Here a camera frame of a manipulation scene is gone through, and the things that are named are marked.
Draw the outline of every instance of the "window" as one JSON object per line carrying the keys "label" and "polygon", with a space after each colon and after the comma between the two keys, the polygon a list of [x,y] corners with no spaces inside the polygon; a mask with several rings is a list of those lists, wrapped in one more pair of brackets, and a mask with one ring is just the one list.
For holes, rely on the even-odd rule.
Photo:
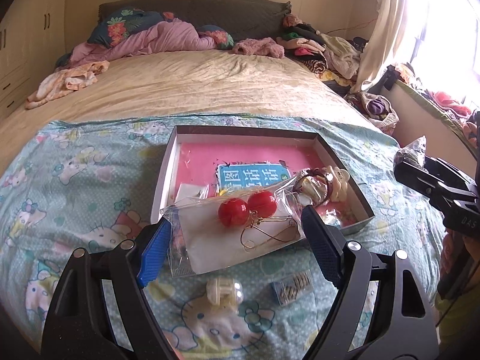
{"label": "window", "polygon": [[480,108],[479,21],[468,0],[409,0],[408,12],[417,77],[431,91]]}

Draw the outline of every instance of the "blue gripper pad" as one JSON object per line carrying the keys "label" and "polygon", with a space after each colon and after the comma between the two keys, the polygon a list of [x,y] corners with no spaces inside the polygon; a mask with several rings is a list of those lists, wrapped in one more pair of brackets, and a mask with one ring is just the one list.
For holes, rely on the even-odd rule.
{"label": "blue gripper pad", "polygon": [[170,236],[170,222],[164,220],[142,253],[140,271],[137,275],[137,282],[141,288],[157,278],[167,256]]}
{"label": "blue gripper pad", "polygon": [[[303,209],[301,225],[323,277],[339,289],[343,278],[342,248],[346,242],[345,238],[336,227],[327,226],[323,223],[311,205]],[[338,234],[335,236],[332,234],[333,231],[337,231]]]}

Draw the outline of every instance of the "red cherry ornament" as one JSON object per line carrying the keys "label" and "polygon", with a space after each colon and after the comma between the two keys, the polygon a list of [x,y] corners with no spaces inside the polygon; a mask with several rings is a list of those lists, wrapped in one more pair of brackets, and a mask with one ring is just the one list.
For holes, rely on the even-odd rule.
{"label": "red cherry ornament", "polygon": [[248,198],[248,208],[256,211],[259,218],[269,218],[277,210],[277,202],[272,192],[258,191]]}
{"label": "red cherry ornament", "polygon": [[228,199],[218,208],[218,218],[225,227],[244,225],[249,216],[247,204],[239,198]]}

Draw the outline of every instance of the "small transparent box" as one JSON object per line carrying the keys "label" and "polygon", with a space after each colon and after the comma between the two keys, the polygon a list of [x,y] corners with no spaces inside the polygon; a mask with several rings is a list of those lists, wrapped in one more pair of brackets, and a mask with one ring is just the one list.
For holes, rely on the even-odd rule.
{"label": "small transparent box", "polygon": [[280,281],[275,281],[272,283],[272,287],[280,306],[286,306],[311,293],[314,290],[314,283],[309,269],[291,274]]}

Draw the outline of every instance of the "teal patterned blanket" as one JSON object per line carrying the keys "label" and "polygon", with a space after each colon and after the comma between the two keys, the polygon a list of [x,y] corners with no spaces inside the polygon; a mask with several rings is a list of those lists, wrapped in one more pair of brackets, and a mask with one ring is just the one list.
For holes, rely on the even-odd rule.
{"label": "teal patterned blanket", "polygon": [[[426,199],[396,183],[398,149],[363,127],[293,117],[179,115],[68,124],[52,122],[22,149],[0,185],[0,302],[40,347],[52,293],[74,248],[113,248],[150,218],[155,185],[175,125],[235,125],[314,131],[331,145],[370,202],[375,218],[348,235],[370,251],[405,249],[431,301],[438,281],[441,216]],[[280,307],[270,283],[310,269],[315,291]],[[238,314],[212,308],[208,278],[236,278],[245,301]],[[111,285],[105,284],[118,342],[129,347]],[[165,265],[145,294],[171,345],[187,359],[300,359],[336,294],[310,250],[297,243],[224,271],[172,278]],[[366,334],[376,294],[365,303],[353,345]]]}

